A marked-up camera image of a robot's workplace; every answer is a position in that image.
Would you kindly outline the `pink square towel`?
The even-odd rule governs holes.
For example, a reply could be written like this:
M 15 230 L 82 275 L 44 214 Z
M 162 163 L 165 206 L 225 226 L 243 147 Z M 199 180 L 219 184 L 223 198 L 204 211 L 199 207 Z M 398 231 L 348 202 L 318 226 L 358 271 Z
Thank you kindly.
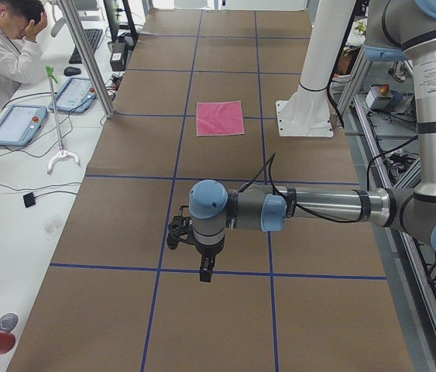
M 197 136 L 244 135 L 242 102 L 198 102 Z

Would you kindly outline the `white reacher grabber stick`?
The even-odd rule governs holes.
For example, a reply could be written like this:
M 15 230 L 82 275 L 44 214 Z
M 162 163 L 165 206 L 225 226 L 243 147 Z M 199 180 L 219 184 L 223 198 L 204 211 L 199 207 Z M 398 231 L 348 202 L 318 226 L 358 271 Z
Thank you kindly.
M 48 165 L 47 165 L 46 172 L 48 175 L 51 175 L 53 173 L 54 165 L 60 160 L 65 160 L 67 158 L 73 158 L 76 165 L 80 166 L 81 163 L 80 163 L 80 159 L 79 159 L 77 154 L 72 153 L 64 148 L 63 137 L 62 137 L 62 132 L 61 132 L 60 118 L 59 118 L 59 113 L 57 110 L 57 98 L 56 98 L 56 93 L 54 90 L 54 83 L 57 82 L 57 79 L 53 75 L 53 68 L 51 66 L 46 66 L 46 76 L 47 76 L 49 86 L 50 86 L 50 96 L 51 96 L 52 104 L 53 104 L 53 116 L 54 116 L 55 128 L 56 128 L 56 133 L 57 133 L 57 144 L 58 144 L 58 148 L 59 148 L 58 152 L 49 160 Z

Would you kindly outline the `small black square device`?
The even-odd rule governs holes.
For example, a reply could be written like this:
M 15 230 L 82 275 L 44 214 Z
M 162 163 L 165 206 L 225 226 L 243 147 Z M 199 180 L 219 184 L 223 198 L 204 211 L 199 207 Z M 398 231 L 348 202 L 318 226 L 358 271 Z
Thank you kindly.
M 36 204 L 36 196 L 32 191 L 24 194 L 22 196 L 22 199 L 26 208 L 30 208 Z

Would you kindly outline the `grey round disc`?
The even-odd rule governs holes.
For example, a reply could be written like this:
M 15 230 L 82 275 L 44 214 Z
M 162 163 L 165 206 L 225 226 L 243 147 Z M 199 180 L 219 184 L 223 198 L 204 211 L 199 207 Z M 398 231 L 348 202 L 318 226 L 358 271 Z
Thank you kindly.
M 6 313 L 0 317 L 0 332 L 10 333 L 19 323 L 19 317 L 16 313 Z

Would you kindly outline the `far teach pendant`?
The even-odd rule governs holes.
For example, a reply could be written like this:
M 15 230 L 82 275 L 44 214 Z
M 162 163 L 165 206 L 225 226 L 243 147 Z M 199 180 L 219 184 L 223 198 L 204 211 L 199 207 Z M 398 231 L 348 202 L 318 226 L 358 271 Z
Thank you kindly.
M 97 98 L 93 84 L 85 77 L 69 77 L 56 94 L 57 111 L 81 114 Z

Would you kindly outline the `teach pendant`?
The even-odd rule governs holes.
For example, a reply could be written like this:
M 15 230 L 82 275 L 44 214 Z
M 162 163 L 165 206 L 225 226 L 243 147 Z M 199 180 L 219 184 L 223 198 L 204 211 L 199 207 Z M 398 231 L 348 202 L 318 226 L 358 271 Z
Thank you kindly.
M 26 146 L 47 116 L 47 108 L 43 105 L 12 105 L 0 118 L 0 146 Z
M 56 94 L 57 111 L 81 114 L 97 98 L 93 84 L 85 77 L 69 77 Z

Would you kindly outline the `black power adapter box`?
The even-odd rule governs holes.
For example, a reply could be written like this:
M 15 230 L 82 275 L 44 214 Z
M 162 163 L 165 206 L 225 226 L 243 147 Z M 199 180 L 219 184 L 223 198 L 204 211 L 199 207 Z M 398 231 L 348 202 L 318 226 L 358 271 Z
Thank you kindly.
M 110 65 L 114 72 L 125 70 L 127 55 L 128 53 L 125 43 L 116 41 L 112 44 Z

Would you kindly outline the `black computer mouse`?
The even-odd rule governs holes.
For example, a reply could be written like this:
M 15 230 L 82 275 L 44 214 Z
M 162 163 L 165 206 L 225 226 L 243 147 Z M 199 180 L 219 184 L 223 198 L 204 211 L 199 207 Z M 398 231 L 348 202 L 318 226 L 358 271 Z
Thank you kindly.
M 81 69 L 79 67 L 68 66 L 64 68 L 64 76 L 71 77 L 81 74 Z

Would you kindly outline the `near teach pendant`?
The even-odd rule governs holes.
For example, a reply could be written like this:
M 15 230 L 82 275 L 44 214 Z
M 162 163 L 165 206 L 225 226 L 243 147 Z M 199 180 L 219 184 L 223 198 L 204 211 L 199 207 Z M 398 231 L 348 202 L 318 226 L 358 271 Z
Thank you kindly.
M 0 146 L 26 146 L 47 116 L 47 108 L 43 105 L 12 105 L 0 118 Z

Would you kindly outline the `emergency stop box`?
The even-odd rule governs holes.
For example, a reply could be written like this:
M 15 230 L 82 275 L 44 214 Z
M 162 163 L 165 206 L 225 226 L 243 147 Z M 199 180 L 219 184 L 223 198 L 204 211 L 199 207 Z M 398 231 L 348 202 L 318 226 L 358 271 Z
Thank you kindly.
M 403 95 L 398 91 L 392 90 L 388 84 L 377 84 L 371 86 L 365 102 L 370 110 L 392 112 L 403 102 Z

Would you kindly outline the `person in white hoodie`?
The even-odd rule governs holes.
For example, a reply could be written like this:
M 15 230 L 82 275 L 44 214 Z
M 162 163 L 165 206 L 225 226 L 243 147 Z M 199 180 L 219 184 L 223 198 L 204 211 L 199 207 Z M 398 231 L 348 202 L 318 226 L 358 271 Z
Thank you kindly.
M 24 84 L 43 79 L 38 35 L 48 19 L 40 1 L 0 1 L 0 108 Z

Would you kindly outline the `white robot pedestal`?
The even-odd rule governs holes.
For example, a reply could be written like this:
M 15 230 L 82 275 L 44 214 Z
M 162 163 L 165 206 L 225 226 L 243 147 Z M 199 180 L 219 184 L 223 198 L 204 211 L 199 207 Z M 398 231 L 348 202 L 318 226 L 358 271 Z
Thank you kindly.
M 329 84 L 352 28 L 356 0 L 320 1 L 296 92 L 276 102 L 278 132 L 283 137 L 332 138 Z

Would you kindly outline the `aluminium frame post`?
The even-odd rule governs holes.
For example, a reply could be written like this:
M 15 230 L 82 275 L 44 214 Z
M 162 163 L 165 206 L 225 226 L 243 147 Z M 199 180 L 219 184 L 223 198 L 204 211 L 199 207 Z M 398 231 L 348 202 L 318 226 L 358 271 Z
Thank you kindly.
M 81 55 L 83 65 L 88 73 L 88 77 L 93 84 L 95 93 L 101 107 L 104 111 L 105 117 L 110 119 L 114 113 L 114 106 L 112 100 L 107 93 L 101 71 L 98 67 L 97 61 L 94 58 L 94 52 L 91 50 L 90 44 L 84 33 L 84 28 L 78 15 L 74 3 L 70 0 L 56 0 L 62 16 L 68 26 L 70 35 L 74 41 L 74 45 Z

